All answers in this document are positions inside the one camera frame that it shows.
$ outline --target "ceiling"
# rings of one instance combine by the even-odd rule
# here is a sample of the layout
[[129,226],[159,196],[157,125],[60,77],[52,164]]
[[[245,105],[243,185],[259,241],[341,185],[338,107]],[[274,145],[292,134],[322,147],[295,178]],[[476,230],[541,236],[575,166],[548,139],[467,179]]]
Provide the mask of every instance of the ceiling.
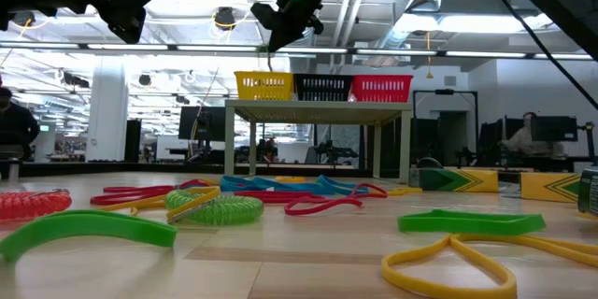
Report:
[[[146,7],[148,17],[140,43],[147,44],[231,44],[262,45],[269,39],[269,31],[252,17],[249,7],[253,2],[273,0],[152,0]],[[392,29],[392,13],[395,0],[363,0],[357,12],[357,21],[349,34],[348,45],[368,43],[372,45]],[[527,0],[510,0],[519,10],[527,11],[530,17],[541,12]],[[324,32],[313,39],[301,41],[308,47],[331,47],[338,22],[341,0],[324,0],[318,16],[324,24]],[[213,14],[218,7],[232,7],[237,26],[231,34],[216,28]],[[442,0],[436,13],[426,14],[441,21],[456,15],[484,15],[508,19],[505,8],[498,0]],[[423,22],[415,17],[416,28]],[[442,29],[429,32],[412,32],[406,44],[411,49],[433,50],[479,50],[479,51],[537,51],[534,42],[522,31],[501,34],[471,33],[463,28]],[[573,52],[579,47],[550,21],[535,26],[541,39],[554,52]],[[75,43],[121,43],[107,29],[89,7],[86,14],[76,16],[68,9],[61,9],[55,18],[46,18],[36,13],[32,28],[22,30],[10,24],[8,32],[0,32],[3,41],[51,41]],[[62,69],[93,84],[95,56],[90,53],[37,52],[34,50],[0,49],[0,62],[6,58],[1,70],[4,85],[25,91],[47,91],[48,93],[18,93],[16,98],[22,104],[34,109],[42,121],[57,121],[60,132],[69,135],[84,134],[89,117],[91,94],[86,90],[69,93],[73,88],[60,81]],[[268,70],[265,55],[254,57],[177,56],[177,55],[124,55],[124,62],[134,70],[130,77],[129,117],[144,120],[144,130],[154,134],[171,135],[178,129],[178,113],[181,104],[175,97],[159,96],[161,93],[179,93],[190,100],[191,105],[222,106],[223,96],[237,95],[234,72],[236,70]],[[312,69],[315,63],[328,63],[329,58],[289,59],[275,57],[272,68],[275,71],[291,71],[299,63]],[[402,65],[419,67],[427,58],[412,57]],[[468,71],[480,64],[480,60],[440,58],[436,65],[456,65]],[[152,85],[139,84],[139,75],[152,76]],[[247,125],[239,122],[239,127]]]

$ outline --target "red coil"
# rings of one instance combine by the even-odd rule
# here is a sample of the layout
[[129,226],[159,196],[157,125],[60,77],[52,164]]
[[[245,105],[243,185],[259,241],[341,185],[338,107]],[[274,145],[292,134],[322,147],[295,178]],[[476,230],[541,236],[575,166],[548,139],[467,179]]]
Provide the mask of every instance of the red coil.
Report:
[[70,207],[68,192],[1,192],[0,221],[30,219]]

